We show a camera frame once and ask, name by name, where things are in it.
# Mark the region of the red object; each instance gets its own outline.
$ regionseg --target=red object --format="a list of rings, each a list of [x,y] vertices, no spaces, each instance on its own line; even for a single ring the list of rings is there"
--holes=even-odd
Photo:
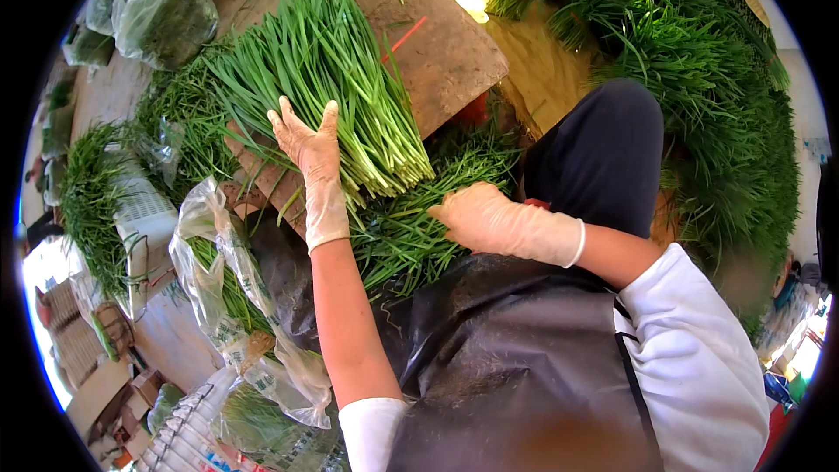
[[[545,203],[545,201],[540,201],[538,198],[527,198],[527,199],[524,200],[524,203],[526,205],[538,206],[538,207],[544,208],[546,210],[551,209],[551,204],[550,203]]]
[[[481,125],[487,120],[487,92],[478,95],[476,100],[471,101],[462,110],[451,117],[451,120],[464,125]]]
[[[784,415],[784,407],[781,404],[778,404],[772,410],[770,414],[770,438],[766,441],[766,447],[763,448],[763,453],[760,455],[760,459],[758,459],[758,464],[754,467],[755,470],[763,466],[766,458],[771,456],[772,451],[780,441],[781,436],[786,432],[787,426],[789,426],[797,412],[797,410],[790,410],[787,415]]]
[[[414,31],[417,31],[417,29],[419,29],[419,27],[420,27],[420,26],[422,26],[422,23],[423,23],[423,22],[425,22],[425,19],[427,19],[427,18],[428,18],[428,16],[423,16],[423,18],[419,19],[419,20],[417,21],[417,23],[416,23],[416,24],[414,24],[414,26],[413,26],[413,27],[411,27],[411,29],[409,29],[409,30],[408,30],[408,32],[407,32],[407,33],[405,33],[405,34],[402,36],[402,38],[400,38],[399,40],[397,40],[397,41],[396,41],[396,44],[393,44],[393,47],[391,47],[391,48],[390,48],[390,52],[391,52],[391,53],[395,53],[395,52],[396,52],[396,49],[397,49],[398,47],[402,46],[402,43],[403,43],[403,42],[405,42],[405,41],[407,41],[407,40],[408,40],[408,37],[410,37],[411,35],[413,35],[413,34],[414,34]],[[388,54],[386,54],[386,53],[385,53],[385,54],[384,54],[384,57],[382,58],[382,64],[384,64],[385,62],[387,62],[387,61],[388,61],[388,57],[390,57],[390,55],[388,55]]]

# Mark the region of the hand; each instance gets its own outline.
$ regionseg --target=hand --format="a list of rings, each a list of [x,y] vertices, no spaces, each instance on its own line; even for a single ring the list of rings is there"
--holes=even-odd
[[[514,203],[493,184],[475,183],[443,197],[428,215],[449,228],[446,239],[474,252],[573,266],[586,242],[582,219]]]
[[[326,242],[348,239],[350,223],[341,192],[341,153],[338,150],[338,103],[330,100],[323,110],[320,129],[312,131],[291,109],[288,98],[279,98],[280,116],[269,110],[279,148],[303,173],[306,184],[306,244],[311,251]]]

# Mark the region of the white plastic crate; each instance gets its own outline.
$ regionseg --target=white plastic crate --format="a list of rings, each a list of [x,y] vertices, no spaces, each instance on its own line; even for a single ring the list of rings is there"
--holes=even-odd
[[[128,309],[123,307],[123,311],[134,321],[149,297],[174,278],[169,243],[178,224],[178,210],[158,193],[133,160],[127,162],[126,173],[116,185],[123,194],[114,219],[128,253],[130,279]]]

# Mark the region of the white sleeve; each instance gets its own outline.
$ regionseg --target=white sleeve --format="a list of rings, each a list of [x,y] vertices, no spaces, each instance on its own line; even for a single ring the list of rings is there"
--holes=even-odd
[[[620,297],[665,470],[752,470],[769,436],[758,357],[708,278],[670,245]]]
[[[338,413],[352,472],[379,472],[388,467],[396,428],[409,405],[391,397],[350,403]]]

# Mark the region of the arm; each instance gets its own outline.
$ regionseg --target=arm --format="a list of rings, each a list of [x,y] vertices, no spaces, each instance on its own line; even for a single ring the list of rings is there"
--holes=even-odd
[[[728,305],[678,245],[507,199],[489,184],[447,194],[429,214],[474,251],[597,274],[633,319],[627,342],[668,470],[751,469],[768,436],[757,356]]]
[[[620,296],[665,468],[753,469],[769,436],[760,364],[708,278],[672,244]]]
[[[605,226],[585,225],[586,245],[577,266],[623,290],[653,266],[661,249],[638,236]]]
[[[279,105],[282,117],[274,110],[267,116],[280,148],[305,180],[315,319],[338,408],[370,397],[401,400],[350,247],[339,177],[338,105],[335,101],[326,105],[317,132],[297,118],[287,98],[280,97]]]
[[[314,248],[311,259],[320,349],[338,408],[369,397],[401,400],[349,239]]]
[[[656,245],[604,226],[509,200],[497,187],[476,183],[429,208],[449,228],[446,236],[473,251],[534,259],[564,268],[579,265],[617,289],[661,256]]]

